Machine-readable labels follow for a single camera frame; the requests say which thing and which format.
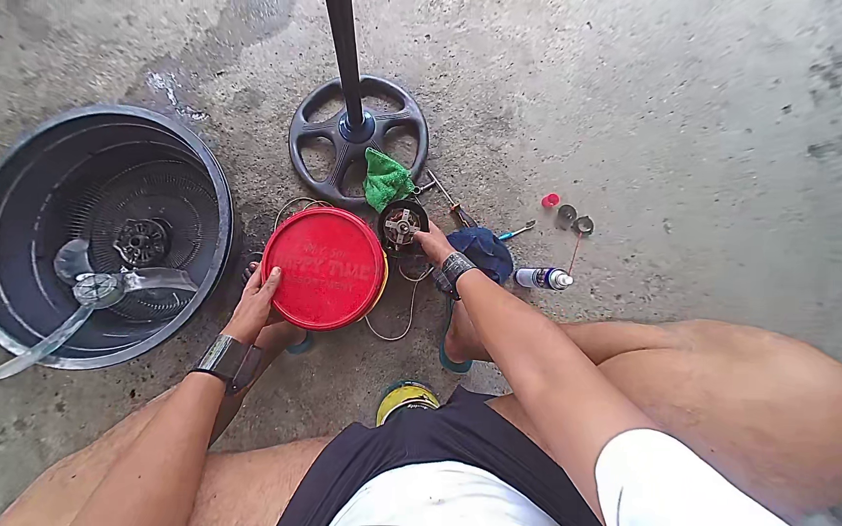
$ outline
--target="screwdriver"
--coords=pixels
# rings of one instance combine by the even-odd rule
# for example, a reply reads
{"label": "screwdriver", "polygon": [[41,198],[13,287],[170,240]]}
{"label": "screwdriver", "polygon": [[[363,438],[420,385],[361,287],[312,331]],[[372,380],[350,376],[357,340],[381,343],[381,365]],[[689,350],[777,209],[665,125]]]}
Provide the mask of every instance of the screwdriver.
{"label": "screwdriver", "polygon": [[440,188],[441,192],[443,192],[443,196],[447,197],[447,200],[450,201],[450,211],[457,216],[457,219],[463,226],[479,226],[479,224],[476,223],[476,220],[473,217],[470,217],[470,214],[460,206],[460,203],[456,202],[454,198],[450,197],[450,194],[443,189],[443,185],[441,185],[440,181],[434,177],[434,172],[427,169],[427,176],[430,177],[431,181],[437,184],[437,187]]}

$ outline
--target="black shorts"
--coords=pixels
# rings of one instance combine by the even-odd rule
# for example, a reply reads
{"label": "black shorts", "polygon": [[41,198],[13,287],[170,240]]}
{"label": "black shorts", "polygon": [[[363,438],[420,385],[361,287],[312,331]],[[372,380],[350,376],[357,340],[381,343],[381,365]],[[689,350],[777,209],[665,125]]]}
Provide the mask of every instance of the black shorts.
{"label": "black shorts", "polygon": [[486,405],[491,398],[457,387],[435,411],[400,411],[373,429],[351,424],[314,460],[278,525],[326,526],[377,474],[455,460],[493,473],[561,526],[599,526],[567,473]]}

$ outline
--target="blue object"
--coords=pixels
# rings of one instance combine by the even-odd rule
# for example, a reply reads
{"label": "blue object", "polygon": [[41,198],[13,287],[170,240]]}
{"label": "blue object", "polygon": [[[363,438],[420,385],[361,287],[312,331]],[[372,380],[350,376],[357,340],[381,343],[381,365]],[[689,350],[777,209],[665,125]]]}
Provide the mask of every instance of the blue object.
{"label": "blue object", "polygon": [[469,257],[490,280],[503,284],[512,275],[512,255],[492,230],[482,226],[465,226],[451,232],[447,240]]}
{"label": "blue object", "polygon": [[301,341],[297,345],[288,345],[288,348],[285,349],[285,351],[287,351],[289,355],[301,355],[310,351],[311,347],[313,347],[313,333],[308,330],[307,335],[304,336],[304,341]]}
{"label": "blue object", "polygon": [[453,298],[447,298],[447,323],[443,328],[443,334],[440,337],[440,364],[451,373],[465,375],[470,372],[470,368],[473,366],[474,361],[468,359],[463,363],[456,363],[447,357],[447,352],[443,349],[443,344],[447,340],[447,331],[450,330],[450,322],[454,317],[454,303]]}

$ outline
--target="hand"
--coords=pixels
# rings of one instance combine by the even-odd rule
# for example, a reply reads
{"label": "hand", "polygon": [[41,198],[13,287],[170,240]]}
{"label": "hand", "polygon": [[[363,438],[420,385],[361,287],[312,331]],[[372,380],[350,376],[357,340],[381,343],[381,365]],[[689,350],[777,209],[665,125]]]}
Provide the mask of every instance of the hand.
{"label": "hand", "polygon": [[427,259],[438,269],[443,266],[443,260],[457,251],[447,240],[447,236],[440,231],[434,222],[428,221],[430,232],[415,232],[415,241],[421,244],[427,254]]}
{"label": "hand", "polygon": [[249,282],[242,289],[242,298],[239,305],[236,305],[236,310],[233,311],[233,317],[220,334],[232,336],[242,343],[251,345],[266,325],[280,321],[269,318],[269,314],[271,313],[271,297],[275,295],[275,290],[281,281],[280,268],[273,268],[264,284],[262,272],[256,268]]}

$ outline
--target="man's left hand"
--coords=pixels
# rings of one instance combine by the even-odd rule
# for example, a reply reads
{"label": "man's left hand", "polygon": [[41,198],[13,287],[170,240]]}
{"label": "man's left hand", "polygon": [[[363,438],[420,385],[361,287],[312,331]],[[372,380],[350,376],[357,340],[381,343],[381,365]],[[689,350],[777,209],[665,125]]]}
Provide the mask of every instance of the man's left hand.
{"label": "man's left hand", "polygon": [[233,317],[220,334],[226,334],[251,345],[265,326],[281,321],[270,319],[268,316],[271,313],[271,297],[275,295],[275,290],[281,281],[282,270],[278,267],[271,269],[264,283],[262,272],[255,269],[249,282],[242,289],[242,299],[233,311]]}

